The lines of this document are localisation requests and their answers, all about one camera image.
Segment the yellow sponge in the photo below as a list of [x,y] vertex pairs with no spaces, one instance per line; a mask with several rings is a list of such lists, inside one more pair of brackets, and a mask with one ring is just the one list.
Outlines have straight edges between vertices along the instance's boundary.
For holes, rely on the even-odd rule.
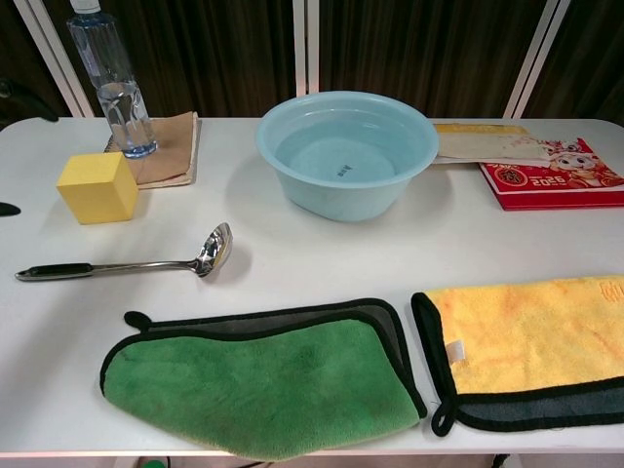
[[121,152],[72,156],[58,179],[57,190],[81,224],[132,218],[138,194]]

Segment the green microfiber towel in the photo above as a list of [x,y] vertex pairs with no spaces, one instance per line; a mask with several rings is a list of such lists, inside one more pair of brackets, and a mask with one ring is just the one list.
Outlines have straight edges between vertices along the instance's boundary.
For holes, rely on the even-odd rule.
[[169,432],[259,460],[401,431],[425,412],[365,321],[253,339],[182,332],[119,343],[102,368],[105,398]]

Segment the curtain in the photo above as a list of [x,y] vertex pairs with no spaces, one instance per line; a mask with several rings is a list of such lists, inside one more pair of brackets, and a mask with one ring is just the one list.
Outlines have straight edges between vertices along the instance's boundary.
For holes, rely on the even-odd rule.
[[502,117],[546,0],[321,0],[320,88]]
[[624,126],[624,1],[572,0],[524,117]]
[[[0,78],[9,78],[44,100],[59,116],[69,115],[65,101],[12,1],[0,2]],[[36,116],[26,104],[0,97],[0,130]]]
[[[291,0],[101,0],[118,27],[150,116],[257,117],[294,97]],[[91,106],[95,90],[65,22],[68,0],[46,7]]]

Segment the table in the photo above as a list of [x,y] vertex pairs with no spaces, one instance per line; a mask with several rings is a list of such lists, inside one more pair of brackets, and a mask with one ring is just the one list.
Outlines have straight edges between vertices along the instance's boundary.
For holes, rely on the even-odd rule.
[[[135,219],[90,226],[74,220],[55,184],[69,155],[101,150],[105,121],[27,120],[0,134],[0,200],[22,209],[0,218],[1,456],[223,454],[142,423],[100,395],[103,357],[134,332],[122,320],[128,310],[160,321],[380,297],[402,316],[431,414],[438,400],[410,313],[412,293],[624,273],[623,209],[506,213],[472,165],[428,169],[371,221],[345,224],[310,214],[284,198],[258,155],[257,122],[203,120],[193,185],[141,191]],[[585,137],[624,174],[624,130],[607,122],[462,122]],[[205,280],[184,271],[38,284],[13,278],[42,263],[190,258],[223,220],[232,227],[234,250]],[[429,423],[321,454],[624,451],[624,424],[515,434],[456,424],[439,439]]]

